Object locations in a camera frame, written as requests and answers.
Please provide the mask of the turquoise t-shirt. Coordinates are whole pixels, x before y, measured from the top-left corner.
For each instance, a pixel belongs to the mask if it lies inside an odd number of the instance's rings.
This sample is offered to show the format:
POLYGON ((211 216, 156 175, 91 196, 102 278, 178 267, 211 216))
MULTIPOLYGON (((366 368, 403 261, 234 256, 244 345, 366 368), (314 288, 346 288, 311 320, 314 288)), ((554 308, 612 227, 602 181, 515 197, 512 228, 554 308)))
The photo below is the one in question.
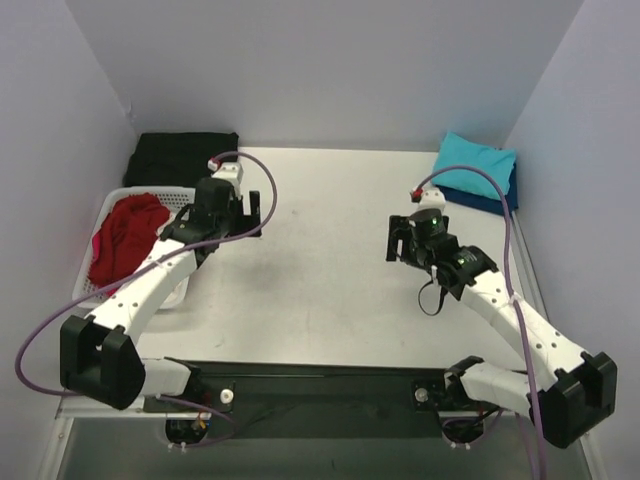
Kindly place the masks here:
MULTIPOLYGON (((451 166, 467 166, 484 171, 506 196, 511 189, 511 174, 516 162, 514 149, 498 149, 464 139, 448 132, 440 144, 433 170, 451 166)), ((498 200, 495 187, 482 175, 466 169, 441 173, 431 180, 433 185, 498 200)))

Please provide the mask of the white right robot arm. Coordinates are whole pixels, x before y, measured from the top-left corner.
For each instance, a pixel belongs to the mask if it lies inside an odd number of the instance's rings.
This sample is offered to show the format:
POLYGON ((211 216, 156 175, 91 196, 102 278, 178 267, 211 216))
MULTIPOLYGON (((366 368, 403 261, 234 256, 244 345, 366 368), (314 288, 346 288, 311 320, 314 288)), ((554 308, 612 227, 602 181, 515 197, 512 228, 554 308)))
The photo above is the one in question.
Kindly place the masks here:
POLYGON ((465 408, 473 401, 528 416, 541 436, 566 448, 610 417, 618 367, 564 336, 512 288, 497 263, 477 246, 462 246, 438 208, 389 219, 386 259, 427 273, 442 297, 478 314, 523 359, 524 372, 469 356, 449 367, 443 395, 465 408))

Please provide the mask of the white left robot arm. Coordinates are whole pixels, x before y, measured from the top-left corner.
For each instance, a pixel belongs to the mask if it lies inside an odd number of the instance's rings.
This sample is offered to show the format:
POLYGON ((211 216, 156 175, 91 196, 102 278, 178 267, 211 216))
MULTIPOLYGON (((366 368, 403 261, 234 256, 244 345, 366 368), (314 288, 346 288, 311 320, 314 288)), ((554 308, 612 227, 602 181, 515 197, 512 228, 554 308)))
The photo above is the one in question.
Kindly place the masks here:
POLYGON ((243 210, 241 173, 221 169, 201 179, 192 203, 162 230, 136 278, 84 317, 70 316, 60 329, 60 381, 64 388, 118 410, 142 396, 165 395, 182 412, 195 409, 201 385, 187 363, 140 357, 136 344, 166 298, 217 248, 218 240, 257 235, 258 192, 243 210))

